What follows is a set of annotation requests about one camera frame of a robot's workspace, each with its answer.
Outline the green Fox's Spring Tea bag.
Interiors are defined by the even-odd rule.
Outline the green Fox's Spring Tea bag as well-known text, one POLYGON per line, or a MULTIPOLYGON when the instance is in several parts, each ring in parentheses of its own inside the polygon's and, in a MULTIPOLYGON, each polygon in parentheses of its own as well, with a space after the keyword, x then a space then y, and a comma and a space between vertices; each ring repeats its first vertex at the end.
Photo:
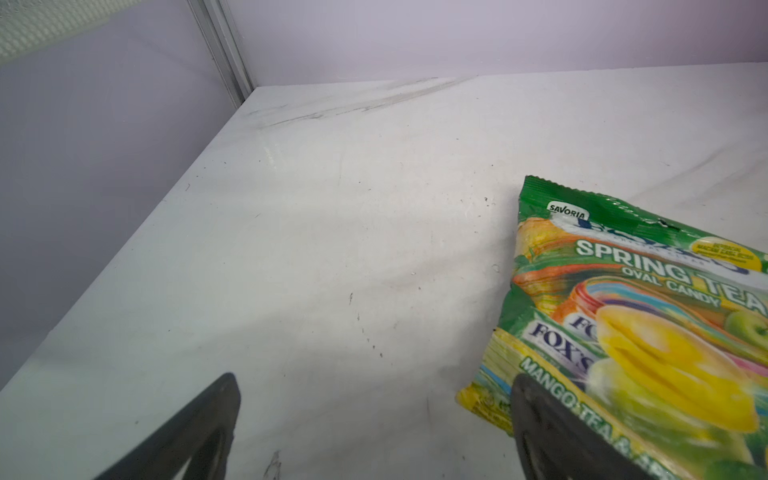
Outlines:
POLYGON ((530 377, 656 479, 767 475, 767 256, 529 176, 499 322, 458 403, 512 433, 530 377))

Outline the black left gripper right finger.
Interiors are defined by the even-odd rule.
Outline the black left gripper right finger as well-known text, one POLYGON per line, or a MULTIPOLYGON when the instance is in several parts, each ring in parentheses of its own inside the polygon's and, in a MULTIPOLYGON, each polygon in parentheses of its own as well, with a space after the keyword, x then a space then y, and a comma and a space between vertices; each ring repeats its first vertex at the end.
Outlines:
POLYGON ((527 479, 648 479, 527 374, 511 387, 511 419, 527 479))

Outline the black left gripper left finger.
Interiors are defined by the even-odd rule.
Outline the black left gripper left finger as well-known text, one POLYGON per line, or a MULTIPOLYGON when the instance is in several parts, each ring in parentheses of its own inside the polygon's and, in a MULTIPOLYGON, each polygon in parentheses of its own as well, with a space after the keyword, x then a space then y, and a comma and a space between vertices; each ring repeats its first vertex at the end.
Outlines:
POLYGON ((241 393, 227 372, 205 388, 100 479, 223 479, 241 393))

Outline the aluminium frame post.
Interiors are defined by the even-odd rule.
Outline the aluminium frame post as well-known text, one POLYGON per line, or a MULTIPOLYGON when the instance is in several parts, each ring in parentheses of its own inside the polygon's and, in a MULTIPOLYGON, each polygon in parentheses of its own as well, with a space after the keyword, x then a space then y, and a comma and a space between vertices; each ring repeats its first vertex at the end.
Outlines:
POLYGON ((245 51, 234 15, 225 0, 188 0, 191 12, 208 47, 225 89, 239 108, 253 93, 245 51))

